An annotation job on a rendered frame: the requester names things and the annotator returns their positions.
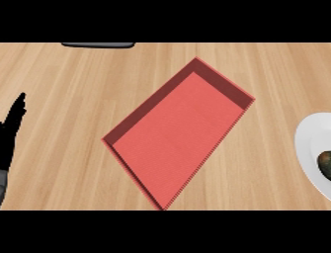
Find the red cardboard box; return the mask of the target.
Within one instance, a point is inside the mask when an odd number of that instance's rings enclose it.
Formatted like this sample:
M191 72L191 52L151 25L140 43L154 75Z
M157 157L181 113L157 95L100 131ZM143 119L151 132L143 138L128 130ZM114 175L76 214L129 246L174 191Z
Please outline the red cardboard box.
M255 97L199 58L103 138L141 191L166 210Z

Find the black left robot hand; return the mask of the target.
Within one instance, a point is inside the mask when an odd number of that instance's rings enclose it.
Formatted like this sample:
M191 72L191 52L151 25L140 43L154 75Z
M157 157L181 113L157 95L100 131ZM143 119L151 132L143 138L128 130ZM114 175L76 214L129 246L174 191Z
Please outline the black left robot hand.
M6 119L0 122L0 170L5 171L11 168L15 139L26 113L26 94L21 93L12 104Z

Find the dark grey flat appliance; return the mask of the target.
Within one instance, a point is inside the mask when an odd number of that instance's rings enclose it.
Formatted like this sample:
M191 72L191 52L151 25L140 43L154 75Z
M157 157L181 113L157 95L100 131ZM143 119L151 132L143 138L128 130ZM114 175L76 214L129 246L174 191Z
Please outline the dark grey flat appliance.
M135 42L63 42L64 46L83 48L131 48Z

